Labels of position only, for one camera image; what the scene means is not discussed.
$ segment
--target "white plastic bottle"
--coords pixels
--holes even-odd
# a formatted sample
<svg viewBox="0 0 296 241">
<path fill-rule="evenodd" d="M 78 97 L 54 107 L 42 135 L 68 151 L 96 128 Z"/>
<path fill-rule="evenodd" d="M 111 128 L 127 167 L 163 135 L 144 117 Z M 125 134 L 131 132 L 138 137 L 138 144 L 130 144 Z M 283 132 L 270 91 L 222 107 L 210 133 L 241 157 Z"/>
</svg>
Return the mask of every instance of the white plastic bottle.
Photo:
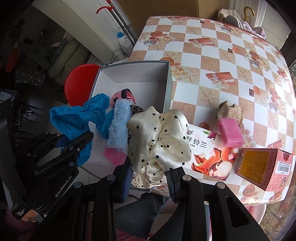
<svg viewBox="0 0 296 241">
<path fill-rule="evenodd" d="M 119 32 L 117 34 L 118 36 L 118 43 L 120 44 L 123 51 L 128 54 L 128 56 L 131 55 L 131 52 L 133 51 L 133 45 L 129 41 L 126 35 L 124 35 L 122 32 Z"/>
</svg>

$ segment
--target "fuzzy blue fabric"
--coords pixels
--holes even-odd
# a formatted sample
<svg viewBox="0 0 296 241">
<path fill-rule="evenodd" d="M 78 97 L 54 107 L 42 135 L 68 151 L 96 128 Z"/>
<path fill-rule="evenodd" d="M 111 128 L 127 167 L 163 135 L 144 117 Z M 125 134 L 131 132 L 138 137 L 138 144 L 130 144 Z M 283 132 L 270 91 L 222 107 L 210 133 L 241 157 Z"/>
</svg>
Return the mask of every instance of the fuzzy blue fabric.
<svg viewBox="0 0 296 241">
<path fill-rule="evenodd" d="M 109 139 L 107 146 L 115 148 L 127 154 L 128 151 L 128 128 L 127 122 L 132 117 L 131 105 L 132 101 L 127 99 L 116 100 L 114 107 L 114 119 L 109 128 Z"/>
<path fill-rule="evenodd" d="M 81 106 L 60 106 L 52 108 L 50 121 L 61 133 L 74 140 L 89 131 L 89 121 L 96 124 L 104 139 L 108 139 L 109 126 L 113 119 L 113 110 L 106 114 L 110 98 L 105 94 L 97 94 Z M 81 166 L 91 155 L 92 142 L 88 143 L 77 155 L 77 164 Z"/>
</svg>

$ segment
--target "cream satin scrunchie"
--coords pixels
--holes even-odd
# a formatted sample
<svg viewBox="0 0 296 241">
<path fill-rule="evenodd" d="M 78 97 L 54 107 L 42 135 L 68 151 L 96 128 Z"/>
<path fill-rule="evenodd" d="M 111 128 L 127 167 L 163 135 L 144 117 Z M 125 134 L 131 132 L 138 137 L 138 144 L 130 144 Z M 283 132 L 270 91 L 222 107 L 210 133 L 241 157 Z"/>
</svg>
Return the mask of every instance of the cream satin scrunchie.
<svg viewBox="0 0 296 241">
<path fill-rule="evenodd" d="M 191 160 L 186 139 L 189 125 L 181 111 L 168 110 L 160 114 L 150 106 L 133 115 L 126 126 L 132 134 L 128 157 L 134 171 L 134 186 L 151 188 L 166 184 L 166 171 Z"/>
</svg>

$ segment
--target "tablecloth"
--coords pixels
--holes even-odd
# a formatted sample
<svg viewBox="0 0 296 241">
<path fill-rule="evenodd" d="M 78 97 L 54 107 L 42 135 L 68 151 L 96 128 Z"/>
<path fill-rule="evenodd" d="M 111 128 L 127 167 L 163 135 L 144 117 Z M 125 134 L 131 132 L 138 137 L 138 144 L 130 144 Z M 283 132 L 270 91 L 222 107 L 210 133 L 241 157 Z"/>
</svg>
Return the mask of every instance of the tablecloth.
<svg viewBox="0 0 296 241">
<path fill-rule="evenodd" d="M 158 16 L 148 19 L 129 58 L 141 60 L 170 62 L 171 108 L 180 109 L 190 124 L 216 131 L 218 105 L 227 100 L 243 110 L 243 147 L 280 148 L 296 154 L 295 93 L 286 61 L 277 47 L 221 22 Z M 185 171 L 202 182 L 219 181 Z M 264 192 L 255 187 L 254 194 L 246 198 L 248 181 L 230 173 L 225 183 L 246 205 L 277 202 L 288 191 L 288 186 L 283 192 Z M 153 191 L 168 195 L 166 186 Z"/>
</svg>

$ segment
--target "gold hook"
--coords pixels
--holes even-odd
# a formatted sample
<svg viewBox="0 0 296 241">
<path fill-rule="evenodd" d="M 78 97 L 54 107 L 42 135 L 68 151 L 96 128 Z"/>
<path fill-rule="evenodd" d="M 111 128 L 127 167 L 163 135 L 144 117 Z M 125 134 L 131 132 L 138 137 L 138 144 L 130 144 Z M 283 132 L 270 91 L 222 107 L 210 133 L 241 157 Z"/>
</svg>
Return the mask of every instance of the gold hook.
<svg viewBox="0 0 296 241">
<path fill-rule="evenodd" d="M 253 16 L 255 16 L 255 12 L 254 12 L 254 10 L 252 8 L 244 7 L 244 22 L 247 21 L 247 14 L 246 14 L 247 9 L 250 9 L 252 11 Z"/>
</svg>

